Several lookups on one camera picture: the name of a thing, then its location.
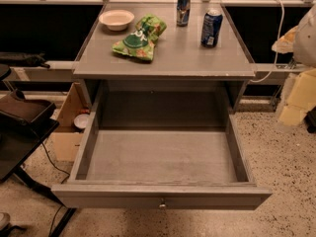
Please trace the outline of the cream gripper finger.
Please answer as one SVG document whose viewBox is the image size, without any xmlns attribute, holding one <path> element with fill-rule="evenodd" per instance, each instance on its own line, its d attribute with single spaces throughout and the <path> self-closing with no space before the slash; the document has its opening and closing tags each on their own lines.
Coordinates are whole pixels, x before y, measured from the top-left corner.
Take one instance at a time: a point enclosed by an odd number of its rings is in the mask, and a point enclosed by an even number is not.
<svg viewBox="0 0 316 237">
<path fill-rule="evenodd" d="M 272 46 L 272 50 L 281 54 L 293 52 L 293 44 L 297 29 L 297 26 L 291 28 L 282 37 L 276 40 Z"/>
</svg>

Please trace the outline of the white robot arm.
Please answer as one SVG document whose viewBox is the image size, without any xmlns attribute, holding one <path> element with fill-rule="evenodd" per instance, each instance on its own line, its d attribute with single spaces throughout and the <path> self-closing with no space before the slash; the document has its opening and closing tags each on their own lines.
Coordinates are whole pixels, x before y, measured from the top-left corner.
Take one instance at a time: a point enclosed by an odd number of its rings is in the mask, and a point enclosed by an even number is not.
<svg viewBox="0 0 316 237">
<path fill-rule="evenodd" d="M 296 27 L 275 41 L 272 50 L 282 54 L 292 52 L 296 62 L 316 67 L 316 5 Z"/>
</svg>

